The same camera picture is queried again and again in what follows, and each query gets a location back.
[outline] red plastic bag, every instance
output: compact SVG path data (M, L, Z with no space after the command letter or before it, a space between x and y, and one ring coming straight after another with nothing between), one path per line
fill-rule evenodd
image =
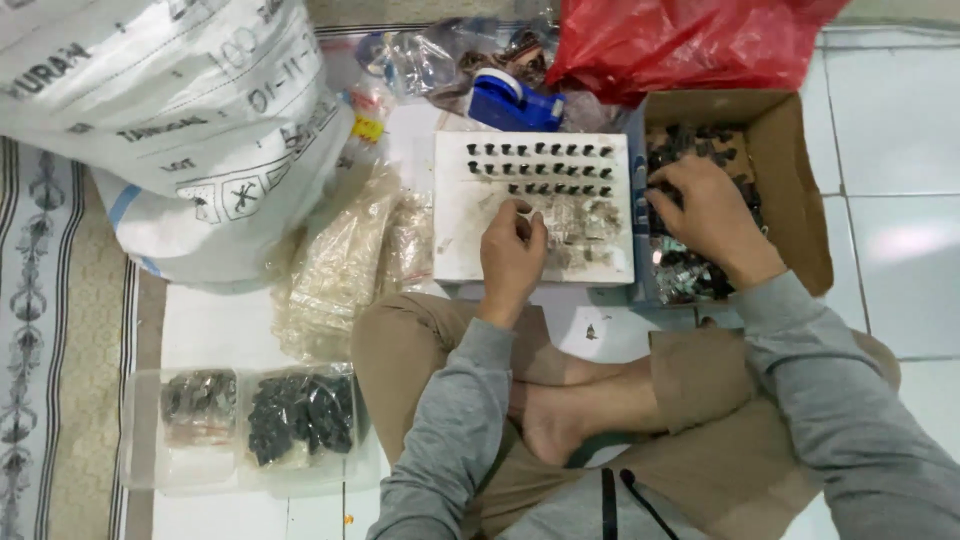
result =
M574 78L608 104L647 91L787 88L849 0L564 0L546 82Z

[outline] clear plastic container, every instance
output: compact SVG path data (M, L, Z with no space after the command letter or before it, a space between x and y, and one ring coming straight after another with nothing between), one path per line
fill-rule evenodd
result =
M236 403L229 368L140 370L124 388L120 481L165 493L236 491Z
M239 396L241 484L276 493L355 474L359 441L352 364L249 374Z

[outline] bare foot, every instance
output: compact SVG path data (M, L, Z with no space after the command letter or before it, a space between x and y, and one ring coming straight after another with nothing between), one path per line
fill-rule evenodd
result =
M530 452L548 465L563 467L588 436L577 390L517 381L511 386L508 416L522 425Z

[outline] yellow label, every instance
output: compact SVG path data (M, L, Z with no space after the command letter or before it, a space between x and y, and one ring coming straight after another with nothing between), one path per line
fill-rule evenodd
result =
M370 142L376 142L383 135L383 124L368 118L366 116L355 114L356 121L353 122L353 135L366 139Z

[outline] patterned rug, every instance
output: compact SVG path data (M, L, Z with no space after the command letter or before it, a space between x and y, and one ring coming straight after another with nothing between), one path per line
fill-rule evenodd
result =
M118 410L137 359L159 365L166 285L120 250L81 165L0 154L0 538L149 538L152 501L117 481Z

